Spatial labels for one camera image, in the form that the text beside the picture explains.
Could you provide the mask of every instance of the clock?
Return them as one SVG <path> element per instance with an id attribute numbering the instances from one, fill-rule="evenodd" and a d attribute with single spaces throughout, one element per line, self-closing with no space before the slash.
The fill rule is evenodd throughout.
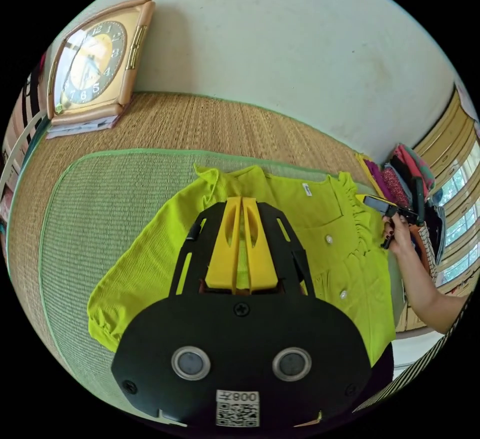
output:
<path id="1" fill-rule="evenodd" d="M 130 102 L 152 0 L 128 0 L 90 17 L 61 42 L 50 69 L 52 125 L 118 116 Z"/>

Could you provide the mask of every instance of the yellow cloth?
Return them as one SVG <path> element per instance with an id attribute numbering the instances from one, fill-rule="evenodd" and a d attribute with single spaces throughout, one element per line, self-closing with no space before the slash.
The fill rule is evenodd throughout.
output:
<path id="1" fill-rule="evenodd" d="M 198 179 L 163 205 L 92 292 L 90 335 L 116 351 L 130 321 L 168 296 L 180 248 L 198 214 L 228 197 L 254 197 L 285 213 L 306 250 L 315 295 L 355 323 L 373 365 L 395 339 L 388 259 L 379 247 L 382 216 L 355 198 L 350 174 L 314 182 L 274 176 L 258 166 L 231 173 L 195 166 L 195 171 Z M 237 285 L 248 288 L 242 248 Z"/>

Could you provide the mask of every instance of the clock numeral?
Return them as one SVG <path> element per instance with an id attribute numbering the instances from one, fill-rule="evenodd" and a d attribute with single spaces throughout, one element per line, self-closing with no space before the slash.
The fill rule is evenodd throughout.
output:
<path id="1" fill-rule="evenodd" d="M 98 25 L 95 29 L 92 30 L 91 36 L 96 36 L 97 34 L 100 34 L 102 32 L 102 25 Z"/>

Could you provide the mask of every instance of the book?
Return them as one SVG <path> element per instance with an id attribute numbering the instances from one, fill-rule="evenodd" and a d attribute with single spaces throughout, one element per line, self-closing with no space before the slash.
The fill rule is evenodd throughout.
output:
<path id="1" fill-rule="evenodd" d="M 76 124 L 52 125 L 48 129 L 46 138 L 53 139 L 64 136 L 74 136 L 75 134 L 89 133 L 93 131 L 103 131 L 104 129 L 112 129 L 118 122 L 119 118 L 119 115 L 115 115 Z"/>

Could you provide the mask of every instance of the clothing label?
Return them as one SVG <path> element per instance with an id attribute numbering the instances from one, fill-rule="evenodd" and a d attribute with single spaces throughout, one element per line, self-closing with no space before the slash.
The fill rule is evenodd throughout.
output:
<path id="1" fill-rule="evenodd" d="M 307 196 L 311 196 L 311 195 L 312 195 L 312 192 L 310 191 L 309 185 L 306 184 L 306 183 L 303 183 L 302 186 L 303 186 L 303 188 L 305 189 L 306 195 L 307 195 Z"/>
<path id="2" fill-rule="evenodd" d="M 257 428 L 260 425 L 259 393 L 217 390 L 216 425 L 231 428 Z"/>

